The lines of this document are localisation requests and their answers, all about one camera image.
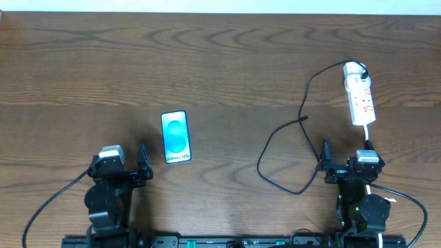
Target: wood grain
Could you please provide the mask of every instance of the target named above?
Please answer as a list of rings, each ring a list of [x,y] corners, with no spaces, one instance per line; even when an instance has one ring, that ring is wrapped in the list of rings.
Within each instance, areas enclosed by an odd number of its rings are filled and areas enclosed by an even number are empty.
[[[322,174],[294,197],[262,181],[255,166],[271,131],[296,117],[308,78],[348,58],[365,63],[373,81],[370,136],[387,163],[378,184],[427,207],[429,224],[416,247],[438,247],[440,31],[440,17],[6,13],[0,247],[20,247],[37,207],[103,146],[121,144],[130,166],[142,142],[154,180],[134,192],[133,227],[193,236],[338,229],[337,189]],[[160,115],[181,109],[193,159],[166,165]],[[303,113],[314,145],[328,138],[337,160],[361,147],[341,69],[313,82]],[[298,126],[274,137],[262,167],[286,187],[307,182],[315,162]],[[83,197],[92,185],[84,178],[51,203],[32,226],[29,247],[59,247],[65,235],[83,235]],[[397,200],[387,233],[409,242],[422,213]]]

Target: white power strip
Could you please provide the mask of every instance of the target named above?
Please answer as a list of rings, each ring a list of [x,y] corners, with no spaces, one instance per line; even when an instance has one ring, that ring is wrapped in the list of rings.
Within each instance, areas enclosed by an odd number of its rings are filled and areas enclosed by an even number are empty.
[[[371,78],[362,79],[362,74],[366,72],[355,62],[346,63],[343,66],[345,73],[345,89],[349,99],[349,108],[351,109],[352,124],[364,125],[375,121],[375,112],[371,89]]]

